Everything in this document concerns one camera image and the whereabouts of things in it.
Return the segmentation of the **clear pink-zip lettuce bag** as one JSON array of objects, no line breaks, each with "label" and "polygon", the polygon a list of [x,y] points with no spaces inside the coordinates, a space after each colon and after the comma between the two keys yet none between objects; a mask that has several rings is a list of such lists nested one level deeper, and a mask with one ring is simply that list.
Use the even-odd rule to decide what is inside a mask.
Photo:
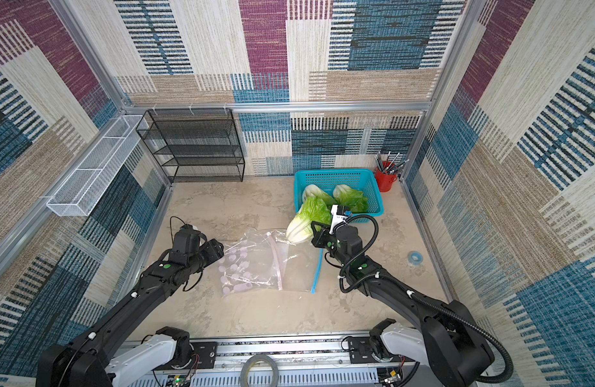
[{"label": "clear pink-zip lettuce bag", "polygon": [[222,295],[258,289],[285,290],[291,245],[283,230],[247,229],[239,241],[225,248],[224,258],[218,262]]}]

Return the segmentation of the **chinese cabbage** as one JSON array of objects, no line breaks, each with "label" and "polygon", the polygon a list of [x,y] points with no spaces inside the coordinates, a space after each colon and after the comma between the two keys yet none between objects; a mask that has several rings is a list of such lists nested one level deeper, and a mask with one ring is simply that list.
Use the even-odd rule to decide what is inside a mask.
[{"label": "chinese cabbage", "polygon": [[307,198],[320,198],[330,207],[337,204],[337,201],[329,194],[321,190],[317,185],[310,184],[302,192],[302,201],[305,202]]},{"label": "chinese cabbage", "polygon": [[355,190],[349,185],[337,185],[332,194],[340,206],[346,206],[354,214],[363,214],[368,211],[368,198],[360,190]]}]

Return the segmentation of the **clear blue-zip bag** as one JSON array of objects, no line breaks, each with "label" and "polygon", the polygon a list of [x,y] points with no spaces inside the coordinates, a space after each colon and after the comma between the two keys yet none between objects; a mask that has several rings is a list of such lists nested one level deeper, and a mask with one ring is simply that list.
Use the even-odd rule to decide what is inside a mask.
[{"label": "clear blue-zip bag", "polygon": [[308,243],[290,243],[278,230],[265,232],[264,241],[271,259],[271,287],[315,294],[323,260],[320,250]]}]

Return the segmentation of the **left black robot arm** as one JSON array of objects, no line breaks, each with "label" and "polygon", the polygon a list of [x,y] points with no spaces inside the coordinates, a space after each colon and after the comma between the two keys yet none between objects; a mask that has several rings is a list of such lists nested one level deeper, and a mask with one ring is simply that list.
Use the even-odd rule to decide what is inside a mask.
[{"label": "left black robot arm", "polygon": [[37,386],[110,386],[106,367],[131,333],[189,277],[224,257],[224,246],[186,224],[141,274],[133,289],[86,332],[55,344],[39,358]]}]

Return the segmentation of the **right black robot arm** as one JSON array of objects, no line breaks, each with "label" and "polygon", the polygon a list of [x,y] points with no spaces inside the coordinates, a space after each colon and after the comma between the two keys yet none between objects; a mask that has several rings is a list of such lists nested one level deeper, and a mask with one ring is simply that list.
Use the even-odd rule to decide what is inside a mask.
[{"label": "right black robot arm", "polygon": [[339,289],[359,290],[404,317],[420,333],[423,356],[410,355],[426,363],[442,385],[470,386],[474,382],[499,384],[515,370],[510,353],[485,329],[479,327],[468,308],[459,301],[445,303],[418,292],[373,261],[352,222],[356,216],[339,216],[338,223],[310,222],[311,243],[325,249],[339,262]]}]

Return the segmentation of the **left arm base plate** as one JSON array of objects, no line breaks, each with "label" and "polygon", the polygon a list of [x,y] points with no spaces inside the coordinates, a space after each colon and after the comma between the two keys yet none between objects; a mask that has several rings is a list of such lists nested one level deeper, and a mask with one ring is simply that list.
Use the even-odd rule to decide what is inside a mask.
[{"label": "left arm base plate", "polygon": [[189,371],[194,369],[213,369],[215,367],[218,342],[191,342],[190,358],[183,365],[164,364],[155,368],[159,371]]}]

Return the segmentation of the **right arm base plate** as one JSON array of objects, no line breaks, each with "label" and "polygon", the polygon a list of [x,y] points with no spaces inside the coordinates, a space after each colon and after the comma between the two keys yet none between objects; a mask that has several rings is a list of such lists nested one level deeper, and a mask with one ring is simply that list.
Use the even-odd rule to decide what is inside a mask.
[{"label": "right arm base plate", "polygon": [[368,336],[348,335],[341,340],[340,347],[349,355],[351,364],[414,362],[406,356],[390,354],[381,340]]}]

